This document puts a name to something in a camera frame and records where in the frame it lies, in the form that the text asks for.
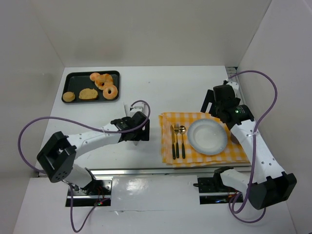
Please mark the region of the small glazed donut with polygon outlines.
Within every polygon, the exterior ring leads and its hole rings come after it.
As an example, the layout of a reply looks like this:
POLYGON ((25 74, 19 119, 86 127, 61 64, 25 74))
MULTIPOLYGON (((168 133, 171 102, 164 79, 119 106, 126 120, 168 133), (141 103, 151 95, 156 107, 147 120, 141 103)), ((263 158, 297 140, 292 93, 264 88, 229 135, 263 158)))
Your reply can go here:
POLYGON ((95 82, 95 80, 98 78, 98 76, 100 76, 99 73, 92 73, 92 74, 90 75, 90 80, 91 80, 92 82, 95 82))

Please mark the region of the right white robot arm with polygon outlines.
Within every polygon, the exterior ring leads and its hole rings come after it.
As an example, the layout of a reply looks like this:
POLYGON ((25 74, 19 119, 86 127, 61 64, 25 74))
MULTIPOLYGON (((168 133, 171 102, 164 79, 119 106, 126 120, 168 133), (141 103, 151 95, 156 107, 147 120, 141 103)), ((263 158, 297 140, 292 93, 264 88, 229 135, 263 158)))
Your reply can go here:
POLYGON ((209 112, 226 124, 252 165, 251 175, 245 176, 233 167, 222 167, 215 170, 214 180, 216 186, 241 192, 255 209, 261 210, 286 201, 297 179, 278 164, 258 131, 258 122, 250 109, 241 105, 235 96, 237 91, 236 82, 225 82, 208 90, 201 112, 209 112))

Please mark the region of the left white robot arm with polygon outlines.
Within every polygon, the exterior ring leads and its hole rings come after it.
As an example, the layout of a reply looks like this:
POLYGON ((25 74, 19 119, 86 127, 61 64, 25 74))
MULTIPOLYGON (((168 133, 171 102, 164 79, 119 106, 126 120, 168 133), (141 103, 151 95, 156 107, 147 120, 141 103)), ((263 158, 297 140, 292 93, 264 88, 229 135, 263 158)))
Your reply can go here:
POLYGON ((130 117, 112 120, 99 131, 76 135, 54 133, 43 146, 37 160, 52 183, 64 181, 87 195, 103 186, 92 172, 75 164, 75 160, 97 148, 123 141, 149 140, 149 115, 142 111, 130 117))

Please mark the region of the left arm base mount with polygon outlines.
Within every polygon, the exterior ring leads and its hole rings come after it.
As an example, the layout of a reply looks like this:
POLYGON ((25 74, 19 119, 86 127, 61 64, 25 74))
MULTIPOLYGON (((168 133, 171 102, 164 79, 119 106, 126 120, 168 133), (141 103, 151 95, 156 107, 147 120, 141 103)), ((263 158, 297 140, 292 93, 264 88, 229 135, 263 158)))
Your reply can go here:
POLYGON ((73 207, 111 206, 113 178, 109 176, 97 179, 96 185, 91 192, 75 185, 73 187, 73 207))

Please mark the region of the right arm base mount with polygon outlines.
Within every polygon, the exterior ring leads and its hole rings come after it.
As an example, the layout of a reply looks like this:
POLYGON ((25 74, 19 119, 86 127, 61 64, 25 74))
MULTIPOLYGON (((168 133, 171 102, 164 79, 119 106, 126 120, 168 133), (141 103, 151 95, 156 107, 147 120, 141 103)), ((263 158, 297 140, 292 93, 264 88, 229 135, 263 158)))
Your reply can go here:
POLYGON ((198 188, 201 205, 229 203, 230 199, 238 194, 234 188, 217 186, 212 177, 199 177, 193 186, 198 188))

